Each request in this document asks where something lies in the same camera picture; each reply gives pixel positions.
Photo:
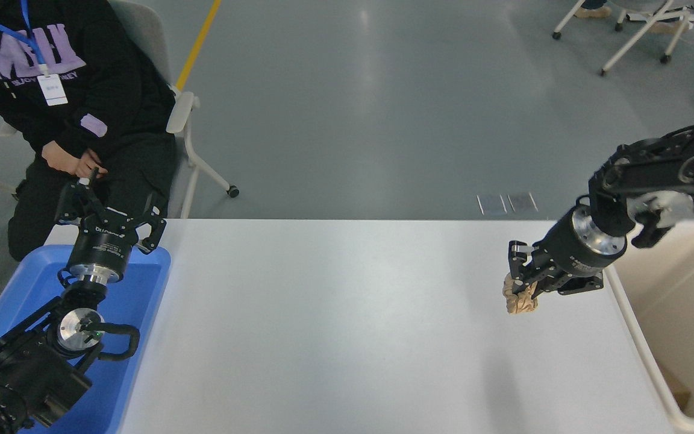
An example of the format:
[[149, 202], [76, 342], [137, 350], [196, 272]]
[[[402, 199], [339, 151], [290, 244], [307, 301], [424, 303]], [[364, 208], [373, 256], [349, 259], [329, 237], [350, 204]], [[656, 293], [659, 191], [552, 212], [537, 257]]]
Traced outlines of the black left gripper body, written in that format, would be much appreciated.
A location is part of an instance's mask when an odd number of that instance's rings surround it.
[[67, 271], [77, 280], [116, 283], [123, 280], [137, 229], [143, 222], [113, 209], [89, 212], [67, 222], [79, 233], [67, 261]]

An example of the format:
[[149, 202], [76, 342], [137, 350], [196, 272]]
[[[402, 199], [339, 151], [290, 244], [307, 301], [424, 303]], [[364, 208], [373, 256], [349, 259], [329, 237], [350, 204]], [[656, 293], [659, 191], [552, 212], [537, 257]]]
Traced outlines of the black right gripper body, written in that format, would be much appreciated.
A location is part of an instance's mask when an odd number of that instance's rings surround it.
[[598, 228], [590, 208], [570, 209], [534, 246], [540, 278], [591, 278], [615, 261], [615, 236]]

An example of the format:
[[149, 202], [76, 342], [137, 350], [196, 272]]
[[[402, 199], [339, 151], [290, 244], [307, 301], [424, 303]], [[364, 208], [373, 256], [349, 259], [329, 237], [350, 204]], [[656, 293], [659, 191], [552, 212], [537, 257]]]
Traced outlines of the person's left hand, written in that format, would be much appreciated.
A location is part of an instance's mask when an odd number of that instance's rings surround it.
[[107, 175], [108, 170], [102, 167], [98, 154], [88, 148], [80, 157], [74, 175], [78, 178], [91, 178], [93, 173], [96, 173], [97, 177], [102, 177]]

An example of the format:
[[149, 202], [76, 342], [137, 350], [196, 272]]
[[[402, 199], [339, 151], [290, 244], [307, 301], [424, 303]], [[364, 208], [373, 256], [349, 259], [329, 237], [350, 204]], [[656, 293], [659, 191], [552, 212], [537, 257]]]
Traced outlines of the person's right hand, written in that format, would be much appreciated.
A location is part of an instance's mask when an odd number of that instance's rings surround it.
[[50, 141], [41, 150], [41, 157], [46, 160], [50, 168], [74, 175], [80, 157], [74, 157], [63, 150], [58, 143]]

